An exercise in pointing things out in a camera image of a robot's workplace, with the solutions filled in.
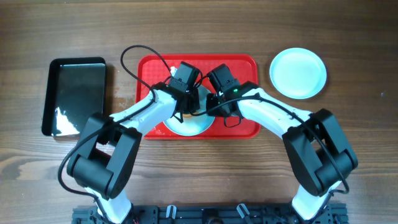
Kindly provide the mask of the light blue plate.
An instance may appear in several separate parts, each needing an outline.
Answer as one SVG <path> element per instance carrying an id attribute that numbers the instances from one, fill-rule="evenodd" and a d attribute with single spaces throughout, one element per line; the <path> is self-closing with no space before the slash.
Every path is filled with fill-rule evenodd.
<path id="1" fill-rule="evenodd" d="M 269 76 L 278 92 L 292 99 L 303 100 L 322 91 L 327 71 L 318 55 L 296 47 L 285 49 L 274 57 Z"/>
<path id="2" fill-rule="evenodd" d="M 210 90 L 203 85 L 198 88 L 199 109 L 196 110 L 195 114 L 206 111 L 206 96 L 209 93 Z M 208 115 L 192 116 L 191 114 L 183 114 L 182 123 L 175 117 L 169 118 L 163 123 L 175 134 L 181 136 L 196 136 L 209 129 L 214 120 L 215 117 Z"/>

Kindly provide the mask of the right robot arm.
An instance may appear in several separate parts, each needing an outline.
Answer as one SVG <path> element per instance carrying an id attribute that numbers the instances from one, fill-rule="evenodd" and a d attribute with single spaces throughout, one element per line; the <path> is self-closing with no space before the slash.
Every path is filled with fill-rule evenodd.
<path id="1" fill-rule="evenodd" d="M 358 158 L 335 116 L 289 106 L 253 82 L 240 83 L 227 65 L 207 74 L 214 94 L 206 114 L 254 121 L 283 140 L 294 176 L 299 182 L 291 206 L 304 222 L 312 222 L 335 194 L 348 194 L 346 181 Z"/>

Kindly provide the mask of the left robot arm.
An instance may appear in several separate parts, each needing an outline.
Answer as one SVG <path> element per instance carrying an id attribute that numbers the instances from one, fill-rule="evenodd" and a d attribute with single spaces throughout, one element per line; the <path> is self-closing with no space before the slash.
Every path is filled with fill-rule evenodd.
<path id="1" fill-rule="evenodd" d="M 159 123 L 188 108 L 188 96 L 196 93 L 199 69 L 182 62 L 168 83 L 150 86 L 149 94 L 132 107 L 104 117 L 89 117 L 77 145 L 59 169 L 84 188 L 82 195 L 94 199 L 94 220 L 123 223 L 131 219 L 133 205 L 124 188 L 142 138 Z"/>

